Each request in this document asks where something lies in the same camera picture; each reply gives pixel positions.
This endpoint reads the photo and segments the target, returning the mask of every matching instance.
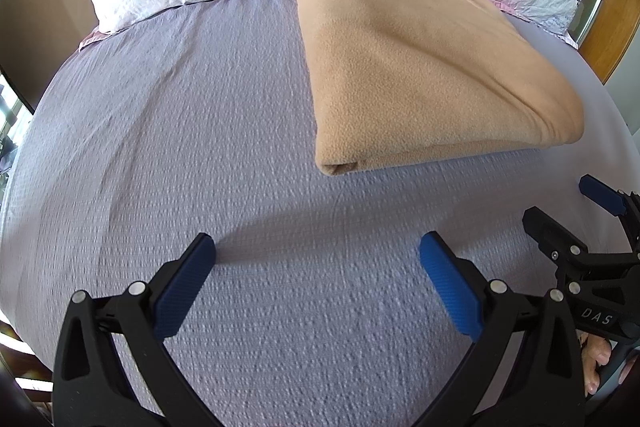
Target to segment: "blue gripper pad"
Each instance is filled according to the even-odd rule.
[[[455,254],[430,232],[420,241],[420,263],[427,271],[449,317],[463,335],[477,342],[482,333],[482,306],[455,265]]]
[[[604,208],[609,214],[618,217],[625,215],[626,206],[622,195],[590,174],[585,174],[580,178],[578,187],[583,195]]]
[[[216,245],[212,238],[203,234],[156,301],[153,312],[157,340],[178,332],[215,263]]]

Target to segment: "tan fleece blanket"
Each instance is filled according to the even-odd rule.
[[[488,0],[298,0],[324,174],[578,140],[568,81]]]

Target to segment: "metal screw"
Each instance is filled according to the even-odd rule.
[[[551,297],[552,301],[556,301],[556,302],[562,302],[562,299],[564,299],[564,295],[562,294],[562,292],[557,289],[557,288],[553,288],[550,292],[549,292],[549,296]]]
[[[129,285],[129,293],[131,295],[140,295],[146,289],[146,284],[142,281],[135,281]]]
[[[84,290],[78,290],[73,295],[71,295],[71,300],[76,304],[79,304],[82,301],[84,301],[85,297],[86,297],[86,292]]]
[[[491,288],[491,291],[494,293],[505,293],[507,291],[506,283],[500,279],[491,281],[489,288]]]

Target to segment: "wall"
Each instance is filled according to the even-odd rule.
[[[631,134],[640,129],[640,32],[631,41],[625,56],[605,87],[618,106]],[[640,143],[640,134],[634,136]]]
[[[36,107],[58,68],[96,25],[91,0],[0,0],[0,64]]]

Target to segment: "bed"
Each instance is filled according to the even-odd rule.
[[[3,311],[51,367],[74,290],[119,293],[207,232],[218,263],[166,346],[225,425],[410,425],[468,347],[420,267],[422,234],[536,295],[554,274],[526,208],[593,251],[626,248],[577,187],[589,173],[638,190],[622,117],[575,49],[507,17],[581,97],[581,140],[337,178],[313,162],[296,0],[176,7],[76,52],[2,205]]]

